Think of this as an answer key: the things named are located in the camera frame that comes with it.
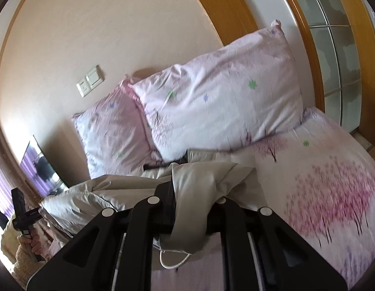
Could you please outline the person's left hand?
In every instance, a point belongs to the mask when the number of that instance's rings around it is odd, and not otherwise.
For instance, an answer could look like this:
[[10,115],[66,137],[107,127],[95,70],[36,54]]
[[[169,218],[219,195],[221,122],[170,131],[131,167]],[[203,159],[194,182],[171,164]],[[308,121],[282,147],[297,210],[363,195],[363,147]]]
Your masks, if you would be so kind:
[[22,248],[31,248],[31,253],[35,255],[42,255],[43,246],[41,243],[40,235],[35,227],[31,227],[29,234],[22,234],[18,237],[18,241]]

